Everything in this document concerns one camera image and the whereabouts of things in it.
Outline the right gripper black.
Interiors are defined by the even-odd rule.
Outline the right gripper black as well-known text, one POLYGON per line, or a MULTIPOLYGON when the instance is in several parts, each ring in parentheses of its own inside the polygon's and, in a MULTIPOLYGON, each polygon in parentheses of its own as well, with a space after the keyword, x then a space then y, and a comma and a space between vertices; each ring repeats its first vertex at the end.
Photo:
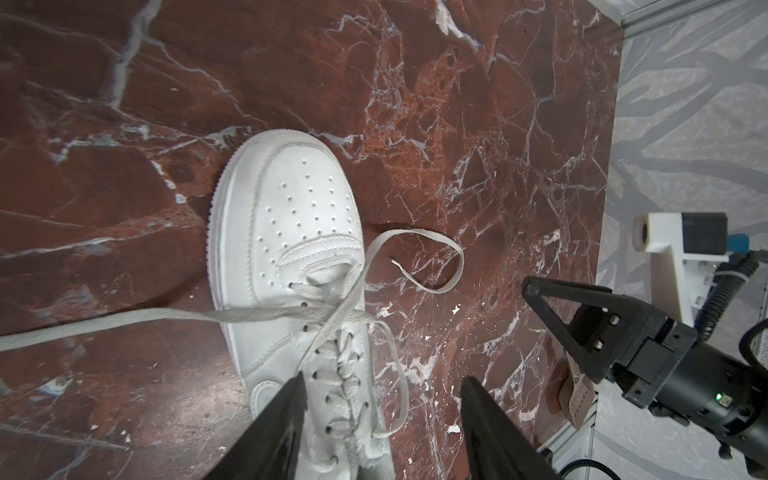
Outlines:
MULTIPOLYGON (((592 381, 624 372, 646 383, 669 361, 662 333, 667 316, 651 304, 596 285, 528 276, 522 295, 592 381)), ((767 368, 752 342, 762 320, 739 341, 739 361, 706 343, 694 344, 652 395, 647 410, 686 426, 693 423, 741 452, 748 468, 767 466, 767 368)))

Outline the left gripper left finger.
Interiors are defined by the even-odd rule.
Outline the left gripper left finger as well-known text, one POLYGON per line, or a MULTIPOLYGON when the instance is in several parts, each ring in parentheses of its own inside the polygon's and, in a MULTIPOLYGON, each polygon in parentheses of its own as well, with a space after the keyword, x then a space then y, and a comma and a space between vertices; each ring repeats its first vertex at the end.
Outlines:
POLYGON ((293 480, 306 411, 305 381, 299 373, 277 392, 205 480, 293 480))

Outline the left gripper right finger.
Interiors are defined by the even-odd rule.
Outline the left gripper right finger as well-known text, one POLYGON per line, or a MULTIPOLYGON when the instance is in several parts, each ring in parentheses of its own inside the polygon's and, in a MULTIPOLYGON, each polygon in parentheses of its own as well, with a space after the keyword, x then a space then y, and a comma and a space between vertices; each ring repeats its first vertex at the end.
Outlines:
POLYGON ((461 385, 469 479, 554 479, 555 471, 474 377, 461 385))

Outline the white sneaker shoe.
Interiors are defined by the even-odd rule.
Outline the white sneaker shoe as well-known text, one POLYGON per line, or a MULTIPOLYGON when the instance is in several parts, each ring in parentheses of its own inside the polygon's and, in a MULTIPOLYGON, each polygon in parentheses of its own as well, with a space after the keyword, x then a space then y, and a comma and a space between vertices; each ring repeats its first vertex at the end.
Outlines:
POLYGON ((223 333, 253 414, 303 375, 297 477, 393 478, 390 442, 374 433, 381 409, 369 328, 352 316, 365 307, 360 217, 331 150, 295 130, 247 140, 217 184, 207 260, 217 309, 292 309, 223 333))

